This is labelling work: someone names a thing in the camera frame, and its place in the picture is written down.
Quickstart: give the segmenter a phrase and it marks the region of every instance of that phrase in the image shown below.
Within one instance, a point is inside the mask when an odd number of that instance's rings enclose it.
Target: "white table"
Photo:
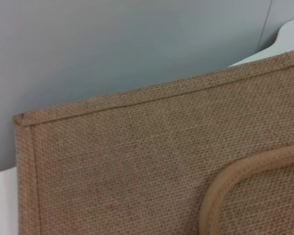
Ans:
[[[264,59],[294,50],[294,20],[283,25],[275,43],[234,65]],[[18,234],[16,168],[0,172],[0,235]]]

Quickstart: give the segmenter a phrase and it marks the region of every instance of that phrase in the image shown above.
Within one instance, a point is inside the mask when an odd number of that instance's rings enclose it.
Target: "gray wall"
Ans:
[[[270,4],[0,0],[0,170],[15,164],[14,114],[229,66],[294,18],[294,1]]]

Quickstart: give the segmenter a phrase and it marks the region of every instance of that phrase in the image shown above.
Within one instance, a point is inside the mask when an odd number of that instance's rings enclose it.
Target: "burlap fabric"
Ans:
[[[196,235],[222,170],[294,145],[294,51],[14,122],[20,235]],[[294,234],[294,164],[235,185],[220,233]]]

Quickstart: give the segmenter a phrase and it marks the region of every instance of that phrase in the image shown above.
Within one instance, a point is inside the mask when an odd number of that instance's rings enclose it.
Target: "woven texture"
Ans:
[[[14,117],[20,235],[196,235],[229,164],[294,145],[294,51]],[[233,189],[221,234],[294,234],[294,165]]]

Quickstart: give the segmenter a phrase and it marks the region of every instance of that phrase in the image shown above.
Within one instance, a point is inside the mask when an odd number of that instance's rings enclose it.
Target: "jute bag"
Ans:
[[[294,51],[14,122],[20,235],[294,234]]]

